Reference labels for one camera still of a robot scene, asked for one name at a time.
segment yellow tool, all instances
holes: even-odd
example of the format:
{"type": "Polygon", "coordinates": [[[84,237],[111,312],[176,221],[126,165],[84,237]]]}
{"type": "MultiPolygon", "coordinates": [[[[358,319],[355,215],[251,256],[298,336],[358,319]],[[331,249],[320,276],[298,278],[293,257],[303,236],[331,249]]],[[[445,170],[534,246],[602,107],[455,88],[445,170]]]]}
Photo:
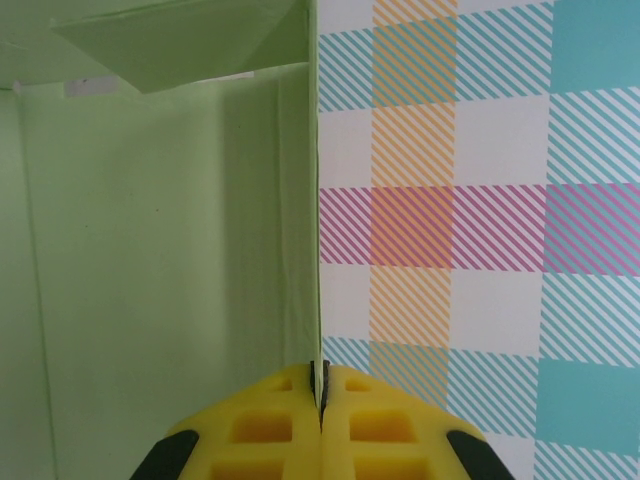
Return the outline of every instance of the yellow tool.
{"type": "Polygon", "coordinates": [[[131,480],[513,480],[464,420],[323,369],[320,412],[313,362],[287,368],[178,423],[131,480]]]}

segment plaid pattern paper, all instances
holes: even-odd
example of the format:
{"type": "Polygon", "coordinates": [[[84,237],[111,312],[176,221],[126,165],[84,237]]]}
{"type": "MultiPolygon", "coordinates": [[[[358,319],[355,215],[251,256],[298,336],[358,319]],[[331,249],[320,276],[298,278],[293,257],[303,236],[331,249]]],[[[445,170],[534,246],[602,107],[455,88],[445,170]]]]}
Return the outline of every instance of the plaid pattern paper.
{"type": "Polygon", "coordinates": [[[640,2],[320,1],[324,354],[640,478],[640,2]]]}

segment teal square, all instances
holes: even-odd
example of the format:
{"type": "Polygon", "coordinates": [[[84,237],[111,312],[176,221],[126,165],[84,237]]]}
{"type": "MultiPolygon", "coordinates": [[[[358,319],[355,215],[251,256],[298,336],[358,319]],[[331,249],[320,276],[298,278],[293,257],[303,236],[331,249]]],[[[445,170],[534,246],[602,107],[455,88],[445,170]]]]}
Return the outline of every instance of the teal square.
{"type": "Polygon", "coordinates": [[[536,438],[638,454],[640,368],[541,359],[536,438]]]}
{"type": "Polygon", "coordinates": [[[640,85],[640,2],[559,0],[551,92],[640,85]]]}
{"type": "Polygon", "coordinates": [[[369,342],[355,338],[324,337],[322,354],[332,365],[346,365],[361,372],[370,373],[371,356],[369,342]]]}

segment vertical edge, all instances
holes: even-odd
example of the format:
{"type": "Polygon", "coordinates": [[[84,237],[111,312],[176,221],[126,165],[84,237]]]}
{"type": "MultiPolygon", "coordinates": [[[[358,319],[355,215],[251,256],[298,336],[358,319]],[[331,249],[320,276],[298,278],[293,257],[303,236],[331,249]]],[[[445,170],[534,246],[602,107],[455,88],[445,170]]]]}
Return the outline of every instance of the vertical edge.
{"type": "Polygon", "coordinates": [[[56,434],[55,434],[55,425],[53,423],[53,400],[51,397],[51,377],[49,376],[49,362],[47,356],[47,344],[46,344],[46,334],[45,334],[45,325],[44,325],[44,311],[42,307],[42,289],[40,283],[40,268],[38,265],[38,251],[36,246],[36,227],[33,216],[33,197],[31,195],[31,182],[29,176],[29,162],[27,158],[27,147],[26,147],[26,132],[27,125],[25,120],[24,113],[24,100],[22,96],[22,87],[20,84],[14,85],[14,97],[15,97],[15,107],[16,107],[16,116],[18,122],[18,131],[20,134],[20,153],[22,156],[22,178],[24,181],[24,191],[25,191],[25,202],[27,207],[27,221],[29,225],[29,242],[30,242],[30,250],[31,250],[31,258],[32,258],[32,269],[35,278],[35,288],[36,288],[36,302],[38,309],[38,330],[40,333],[40,350],[41,350],[41,362],[44,370],[44,381],[45,381],[45,401],[47,407],[47,416],[49,417],[49,444],[51,447],[51,463],[53,470],[53,478],[60,478],[59,468],[58,468],[58,453],[56,448],[56,434]]]}
{"type": "MultiPolygon", "coordinates": [[[[312,162],[312,172],[314,178],[311,184],[313,189],[311,194],[314,217],[314,257],[315,257],[315,304],[316,304],[316,365],[323,365],[322,355],[322,312],[320,309],[320,242],[319,242],[319,207],[318,207],[318,176],[319,176],[319,155],[318,155],[318,3],[317,0],[309,0],[309,161],[312,162]]],[[[322,404],[322,390],[324,385],[323,369],[316,368],[316,388],[315,401],[318,411],[322,404]]]]}

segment blue diagonal stripes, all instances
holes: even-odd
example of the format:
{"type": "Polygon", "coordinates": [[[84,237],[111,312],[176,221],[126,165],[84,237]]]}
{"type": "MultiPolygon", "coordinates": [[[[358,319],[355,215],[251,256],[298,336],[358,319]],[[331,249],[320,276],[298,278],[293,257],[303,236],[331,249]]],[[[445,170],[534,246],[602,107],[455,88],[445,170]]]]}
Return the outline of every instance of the blue diagonal stripes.
{"type": "Polygon", "coordinates": [[[461,15],[456,98],[536,95],[549,91],[551,3],[461,15]]]}
{"type": "Polygon", "coordinates": [[[535,480],[636,480],[638,459],[587,448],[536,442],[535,480]]]}
{"type": "Polygon", "coordinates": [[[418,105],[451,101],[455,90],[452,18],[374,30],[374,104],[418,105]]]}
{"type": "Polygon", "coordinates": [[[640,278],[545,274],[540,354],[640,366],[640,278]]]}
{"type": "Polygon", "coordinates": [[[537,375],[532,357],[452,350],[448,410],[485,432],[533,437],[537,375]]]}
{"type": "Polygon", "coordinates": [[[369,29],[321,35],[321,112],[371,108],[373,40],[369,29]]]}
{"type": "Polygon", "coordinates": [[[551,96],[551,183],[640,181],[640,88],[551,96]]]}
{"type": "Polygon", "coordinates": [[[375,342],[371,371],[376,378],[445,408],[448,358],[443,348],[375,342]]]}
{"type": "Polygon", "coordinates": [[[369,373],[369,342],[353,338],[324,337],[324,358],[334,365],[346,365],[369,373]]]}

